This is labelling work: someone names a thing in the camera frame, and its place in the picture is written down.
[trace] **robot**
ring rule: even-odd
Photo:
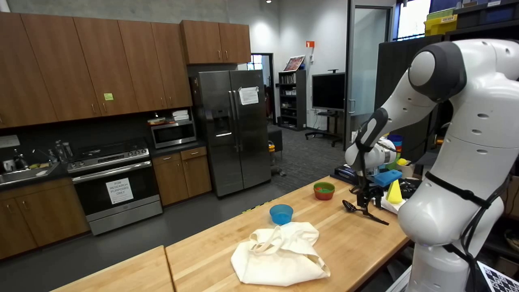
[[[453,104],[436,162],[397,213],[402,231],[415,242],[407,291],[475,289],[474,258],[503,213],[500,187],[519,153],[517,78],[516,42],[427,46],[346,149],[352,169],[376,167],[384,133],[420,122],[440,102]]]

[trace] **butcher block countertop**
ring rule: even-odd
[[[352,187],[331,177],[323,180],[336,185],[336,195],[329,201],[315,200],[310,184],[167,247],[177,291],[357,291],[409,239],[391,213],[372,208],[372,213],[389,226],[370,221],[360,213],[346,213],[342,200],[354,205],[357,201],[349,192]],[[312,222],[320,231],[315,250],[324,260],[331,278],[289,289],[240,284],[230,255],[253,231],[273,227],[269,208],[274,205],[290,205],[292,221]]]
[[[172,292],[175,287],[167,266],[164,247],[157,247],[57,291]]]

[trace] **drawer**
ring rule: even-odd
[[[182,161],[190,161],[190,159],[195,159],[195,158],[208,156],[208,151],[206,151],[206,148],[201,146],[201,148],[193,148],[193,149],[182,151],[180,156],[182,156]]]
[[[180,154],[167,154],[153,159],[154,164],[180,164]]]

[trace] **lower cabinet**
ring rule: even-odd
[[[211,192],[206,148],[153,159],[162,206]]]
[[[88,232],[70,179],[13,188],[0,203],[0,258]]]

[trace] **gray floor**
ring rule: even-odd
[[[281,174],[271,182],[222,200],[211,193],[203,195],[166,208],[162,216],[101,237],[86,234],[5,260],[0,263],[0,291],[60,287],[153,247],[187,239],[248,208],[329,175],[342,164],[342,145],[331,148],[331,140],[320,136],[305,140],[305,132],[279,130],[282,130],[284,151],[273,156],[273,169],[279,169]],[[378,291],[386,282],[375,281],[372,291]]]

